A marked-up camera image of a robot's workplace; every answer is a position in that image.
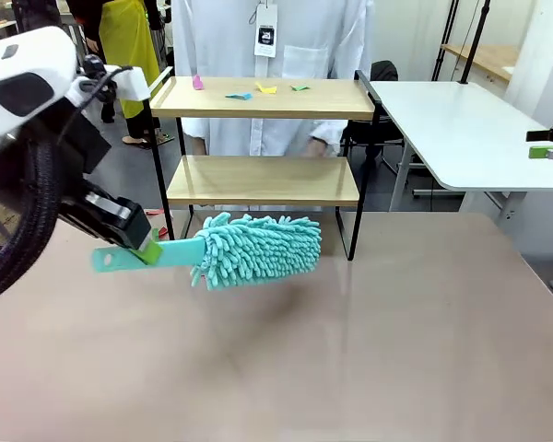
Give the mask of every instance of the teal handle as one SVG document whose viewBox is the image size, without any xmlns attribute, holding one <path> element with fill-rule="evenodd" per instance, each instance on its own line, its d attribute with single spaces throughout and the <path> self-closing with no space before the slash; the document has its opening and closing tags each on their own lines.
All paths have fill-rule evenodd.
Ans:
<svg viewBox="0 0 553 442">
<path fill-rule="evenodd" d="M 205 258 L 206 242 L 202 237 L 159 242 L 158 244 L 162 248 L 162 253 L 155 264 L 145 264 L 127 249 L 108 247 L 92 252 L 92 267 L 98 273 L 110 273 L 198 265 Z"/>
</svg>

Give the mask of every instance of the teal microfiber duster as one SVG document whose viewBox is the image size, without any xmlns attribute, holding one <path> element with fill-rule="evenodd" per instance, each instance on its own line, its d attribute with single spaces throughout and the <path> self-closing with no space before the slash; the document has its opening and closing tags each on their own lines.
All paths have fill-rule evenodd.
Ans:
<svg viewBox="0 0 553 442">
<path fill-rule="evenodd" d="M 227 213 L 209 217 L 194 238 L 160 242 L 162 253 L 151 265 L 121 248 L 95 250 L 92 263 L 97 272 L 193 265 L 193 285 L 204 277 L 209 290 L 270 283 L 315 269 L 319 223 L 290 216 L 229 219 Z"/>
</svg>

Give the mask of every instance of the wooden bottom shelf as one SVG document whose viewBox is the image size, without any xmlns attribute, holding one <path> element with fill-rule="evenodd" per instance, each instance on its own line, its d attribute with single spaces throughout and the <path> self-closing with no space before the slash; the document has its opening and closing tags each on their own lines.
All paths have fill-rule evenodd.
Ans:
<svg viewBox="0 0 553 442">
<path fill-rule="evenodd" d="M 182 157 L 171 204 L 355 207 L 359 191 L 345 158 Z"/>
</svg>

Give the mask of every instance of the person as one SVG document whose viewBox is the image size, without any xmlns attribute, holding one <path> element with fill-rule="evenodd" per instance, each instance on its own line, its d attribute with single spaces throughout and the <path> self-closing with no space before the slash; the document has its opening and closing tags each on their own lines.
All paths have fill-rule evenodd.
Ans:
<svg viewBox="0 0 553 442">
<path fill-rule="evenodd" d="M 256 11 L 277 5 L 276 57 L 254 55 Z M 373 0 L 172 0 L 178 76 L 353 78 L 369 72 Z M 347 122 L 183 119 L 196 154 L 310 156 L 339 152 Z"/>
<path fill-rule="evenodd" d="M 102 49 L 109 64 L 139 66 L 146 81 L 154 82 L 159 67 L 149 29 L 159 30 L 163 26 L 156 0 L 67 0 L 67 3 L 76 21 L 84 26 L 91 52 Z M 147 148 L 149 122 L 142 103 L 122 100 L 121 107 L 129 132 L 123 142 Z M 154 119 L 154 125 L 159 145 L 171 140 L 159 131 L 158 119 Z"/>
</svg>

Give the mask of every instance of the person in yellow skirt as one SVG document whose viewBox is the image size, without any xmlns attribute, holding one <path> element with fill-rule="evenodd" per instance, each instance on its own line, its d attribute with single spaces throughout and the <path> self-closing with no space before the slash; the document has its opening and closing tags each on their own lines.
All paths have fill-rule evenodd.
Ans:
<svg viewBox="0 0 553 442">
<path fill-rule="evenodd" d="M 139 66 L 148 84 L 159 76 L 158 60 L 150 28 L 162 29 L 156 0 L 67 0 L 70 12 L 84 26 L 87 46 L 98 52 L 99 41 L 106 63 Z M 129 135 L 127 145 L 147 147 L 147 118 L 139 101 L 121 100 Z M 159 120 L 154 119 L 158 144 L 170 141 L 159 132 Z"/>
</svg>

